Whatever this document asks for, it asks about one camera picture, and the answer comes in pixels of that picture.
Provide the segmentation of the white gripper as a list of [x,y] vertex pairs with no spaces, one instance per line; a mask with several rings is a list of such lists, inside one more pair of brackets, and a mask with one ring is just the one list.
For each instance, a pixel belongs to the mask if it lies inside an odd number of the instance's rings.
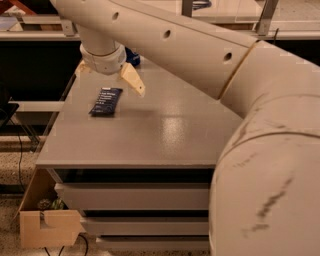
[[120,72],[120,77],[139,95],[145,95],[145,85],[136,69],[131,63],[126,62],[125,47],[120,45],[113,53],[107,55],[94,55],[89,53],[83,46],[80,46],[83,60],[80,61],[74,74],[80,77],[82,74],[95,72],[112,75]]

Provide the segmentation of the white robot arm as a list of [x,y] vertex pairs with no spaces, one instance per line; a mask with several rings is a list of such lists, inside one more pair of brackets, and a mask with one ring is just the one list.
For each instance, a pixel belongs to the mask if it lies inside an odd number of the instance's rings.
[[242,117],[212,180],[214,256],[320,255],[318,66],[136,0],[50,1],[80,30],[111,37]]

